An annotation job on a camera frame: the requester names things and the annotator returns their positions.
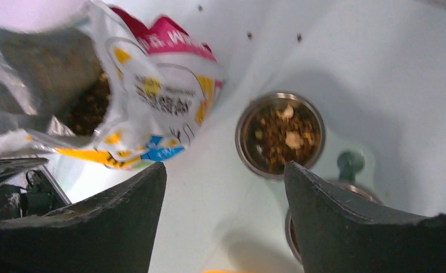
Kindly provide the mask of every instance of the pink label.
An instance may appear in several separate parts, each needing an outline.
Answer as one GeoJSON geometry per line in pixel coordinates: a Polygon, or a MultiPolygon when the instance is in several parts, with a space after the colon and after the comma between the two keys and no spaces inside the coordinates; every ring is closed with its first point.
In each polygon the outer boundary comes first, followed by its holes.
{"type": "Polygon", "coordinates": [[[111,8],[126,23],[133,35],[149,55],[156,53],[185,52],[216,61],[206,44],[192,40],[189,35],[168,17],[160,17],[151,28],[118,7],[111,8]]]}

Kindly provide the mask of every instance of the yellow graphic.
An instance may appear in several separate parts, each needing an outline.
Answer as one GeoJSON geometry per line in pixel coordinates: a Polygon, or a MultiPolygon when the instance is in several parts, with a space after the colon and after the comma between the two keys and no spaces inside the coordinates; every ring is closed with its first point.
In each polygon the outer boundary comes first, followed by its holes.
{"type": "Polygon", "coordinates": [[[114,48],[114,54],[120,64],[124,64],[128,60],[131,60],[131,55],[129,55],[128,53],[126,53],[126,51],[124,51],[118,47],[114,48]]]}
{"type": "Polygon", "coordinates": [[[106,144],[119,144],[121,142],[122,131],[117,131],[116,133],[109,135],[104,143],[106,144]]]}
{"type": "Polygon", "coordinates": [[[201,85],[201,90],[203,90],[203,100],[201,101],[200,108],[196,112],[195,122],[201,126],[206,114],[213,105],[213,91],[214,91],[214,81],[212,78],[207,78],[204,76],[196,76],[198,82],[201,85]]]}
{"type": "Polygon", "coordinates": [[[170,148],[170,147],[175,147],[175,146],[177,146],[179,143],[178,143],[178,141],[176,141],[176,140],[172,140],[172,141],[170,141],[170,142],[168,142],[168,148],[170,148]]]}
{"type": "Polygon", "coordinates": [[[127,161],[118,161],[109,152],[103,151],[79,151],[70,149],[56,148],[56,152],[61,155],[70,156],[73,158],[79,158],[84,160],[89,160],[104,165],[111,166],[113,168],[127,168],[141,161],[141,157],[137,156],[135,158],[129,159],[127,161]]]}
{"type": "Polygon", "coordinates": [[[148,77],[144,78],[143,90],[148,96],[155,96],[161,90],[161,83],[157,78],[148,77]]]}
{"type": "Polygon", "coordinates": [[[130,155],[132,155],[133,153],[131,151],[119,151],[116,152],[116,154],[120,157],[120,158],[126,158],[130,155]]]}

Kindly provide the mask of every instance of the stainless steel bowl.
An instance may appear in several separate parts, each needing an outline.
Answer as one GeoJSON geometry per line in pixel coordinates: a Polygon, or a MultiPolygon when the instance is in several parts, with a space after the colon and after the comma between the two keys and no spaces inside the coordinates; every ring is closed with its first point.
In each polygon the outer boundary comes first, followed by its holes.
{"type": "MultiPolygon", "coordinates": [[[[361,186],[349,184],[349,182],[347,182],[347,181],[330,180],[329,182],[342,188],[342,189],[346,189],[348,191],[354,192],[369,201],[372,201],[376,204],[382,205],[382,202],[379,200],[379,198],[377,198],[369,190],[367,190],[361,186]]],[[[285,234],[287,237],[287,243],[288,243],[290,250],[292,251],[295,259],[297,259],[299,263],[302,263],[302,256],[300,256],[300,251],[298,249],[298,245],[295,242],[295,240],[296,240],[295,233],[292,232],[293,228],[294,228],[294,226],[292,223],[292,215],[290,214],[290,210],[288,210],[287,217],[285,218],[285,234]]]]}
{"type": "Polygon", "coordinates": [[[306,162],[298,162],[305,168],[311,168],[320,157],[325,145],[325,126],[319,112],[305,98],[286,92],[266,94],[252,101],[241,115],[235,132],[235,144],[239,158],[245,166],[259,176],[272,180],[283,180],[283,170],[269,171],[268,160],[262,155],[256,144],[254,125],[258,114],[271,109],[285,109],[287,105],[294,108],[295,114],[309,117],[318,128],[320,139],[317,149],[306,162]]]}

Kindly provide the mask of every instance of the plastic bag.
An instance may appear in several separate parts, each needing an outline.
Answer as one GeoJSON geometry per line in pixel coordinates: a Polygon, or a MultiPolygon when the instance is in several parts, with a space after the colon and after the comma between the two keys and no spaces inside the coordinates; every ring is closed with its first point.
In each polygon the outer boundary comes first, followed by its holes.
{"type": "MultiPolygon", "coordinates": [[[[33,75],[7,62],[5,51],[0,50],[0,94],[6,95],[0,96],[0,155],[35,148],[128,169],[164,161],[188,148],[226,77],[209,47],[192,40],[165,16],[147,28],[101,1],[89,2],[87,12],[93,49],[110,86],[104,121],[92,137],[75,136],[57,114],[67,111],[72,106],[69,101],[80,96],[87,84],[79,80],[66,92],[41,88],[33,75]],[[4,104],[6,97],[12,105],[4,104]]],[[[84,39],[71,31],[38,38],[51,45],[60,44],[61,37],[75,40],[60,47],[85,60],[83,70],[90,75],[86,78],[94,82],[100,68],[91,60],[87,43],[81,42],[84,39]]],[[[27,37],[1,32],[0,47],[15,36],[27,37]]],[[[62,67],[61,71],[70,70],[62,67]]]]}

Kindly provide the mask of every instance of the black object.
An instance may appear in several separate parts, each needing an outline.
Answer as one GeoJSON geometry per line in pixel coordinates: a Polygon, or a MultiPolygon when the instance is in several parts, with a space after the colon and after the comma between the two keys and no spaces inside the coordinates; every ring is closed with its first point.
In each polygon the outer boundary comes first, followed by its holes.
{"type": "Polygon", "coordinates": [[[0,220],[20,218],[23,216],[23,195],[20,187],[6,185],[5,182],[14,175],[47,162],[44,158],[19,158],[0,160],[0,220]]]}
{"type": "Polygon", "coordinates": [[[0,220],[21,218],[20,188],[13,185],[2,185],[0,187],[0,220]]]}
{"type": "Polygon", "coordinates": [[[446,215],[377,205],[293,162],[284,182],[305,273],[446,273],[446,215]]]}
{"type": "Polygon", "coordinates": [[[0,221],[0,261],[18,268],[0,272],[147,272],[165,189],[155,163],[43,217],[0,221]]]}
{"type": "Polygon", "coordinates": [[[54,209],[69,205],[61,197],[61,192],[54,189],[49,177],[40,169],[30,170],[26,173],[29,184],[27,193],[21,195],[21,208],[23,216],[38,215],[43,216],[54,209]]]}

